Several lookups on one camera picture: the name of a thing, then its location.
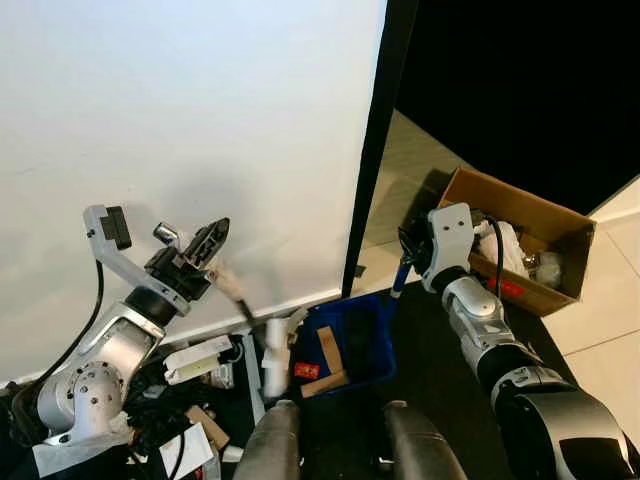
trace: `white paper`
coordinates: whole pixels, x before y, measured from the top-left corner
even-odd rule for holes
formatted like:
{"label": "white paper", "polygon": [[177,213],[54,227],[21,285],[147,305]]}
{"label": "white paper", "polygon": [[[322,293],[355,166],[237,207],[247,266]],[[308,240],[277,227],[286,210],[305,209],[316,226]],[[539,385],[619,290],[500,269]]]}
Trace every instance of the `white paper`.
{"label": "white paper", "polygon": [[86,462],[111,447],[128,443],[130,439],[131,433],[126,431],[104,435],[68,447],[38,444],[34,445],[32,450],[38,474],[43,478]]}
{"label": "white paper", "polygon": [[[171,475],[175,467],[179,451],[180,435],[173,437],[160,447],[160,455],[162,456],[162,462],[164,463],[167,476]],[[213,452],[204,434],[202,424],[198,422],[184,431],[184,453],[175,477],[176,480],[194,471],[212,458]]]}

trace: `metal cylinder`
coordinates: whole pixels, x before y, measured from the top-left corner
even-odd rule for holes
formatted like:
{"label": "metal cylinder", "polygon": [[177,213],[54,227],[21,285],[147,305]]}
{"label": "metal cylinder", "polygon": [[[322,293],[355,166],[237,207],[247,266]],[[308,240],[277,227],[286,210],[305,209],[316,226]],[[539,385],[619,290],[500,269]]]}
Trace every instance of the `metal cylinder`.
{"label": "metal cylinder", "polygon": [[233,480],[298,480],[299,428],[296,404],[280,400],[256,425]]}
{"label": "metal cylinder", "polygon": [[438,429],[406,402],[385,407],[396,480],[466,480],[453,450]]}

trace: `orange tag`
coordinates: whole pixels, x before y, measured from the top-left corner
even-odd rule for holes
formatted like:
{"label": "orange tag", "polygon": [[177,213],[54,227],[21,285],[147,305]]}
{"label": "orange tag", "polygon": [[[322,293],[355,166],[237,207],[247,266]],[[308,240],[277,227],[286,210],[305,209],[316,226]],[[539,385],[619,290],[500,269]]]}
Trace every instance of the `orange tag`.
{"label": "orange tag", "polygon": [[315,380],[320,375],[320,365],[311,365],[309,363],[297,362],[293,368],[293,374],[296,377]]}

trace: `black floor mat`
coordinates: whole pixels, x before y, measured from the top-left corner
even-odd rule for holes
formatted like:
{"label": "black floor mat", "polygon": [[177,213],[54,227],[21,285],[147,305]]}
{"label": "black floor mat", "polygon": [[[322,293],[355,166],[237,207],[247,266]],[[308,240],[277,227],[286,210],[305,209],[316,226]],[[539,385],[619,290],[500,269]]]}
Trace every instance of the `black floor mat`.
{"label": "black floor mat", "polygon": [[[506,309],[516,336],[573,379],[541,320],[511,305]],[[384,478],[375,465],[376,456],[388,451],[381,407],[395,399],[435,423],[470,479],[512,479],[489,400],[462,357],[439,297],[408,285],[392,322],[394,380],[303,402],[303,479]]]}

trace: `red label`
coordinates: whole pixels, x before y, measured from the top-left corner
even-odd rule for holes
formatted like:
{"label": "red label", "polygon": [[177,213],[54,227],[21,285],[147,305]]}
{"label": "red label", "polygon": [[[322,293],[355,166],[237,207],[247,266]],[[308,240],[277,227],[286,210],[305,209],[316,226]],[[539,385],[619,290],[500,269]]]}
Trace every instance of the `red label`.
{"label": "red label", "polygon": [[293,369],[293,374],[296,377],[315,380],[320,375],[320,365],[311,365],[309,363],[296,362]]}
{"label": "red label", "polygon": [[[491,277],[487,282],[487,287],[494,292],[496,289],[496,277]],[[503,295],[507,297],[519,297],[524,293],[524,288],[520,285],[516,285],[515,283],[507,282],[506,280],[500,281],[500,290]]]}

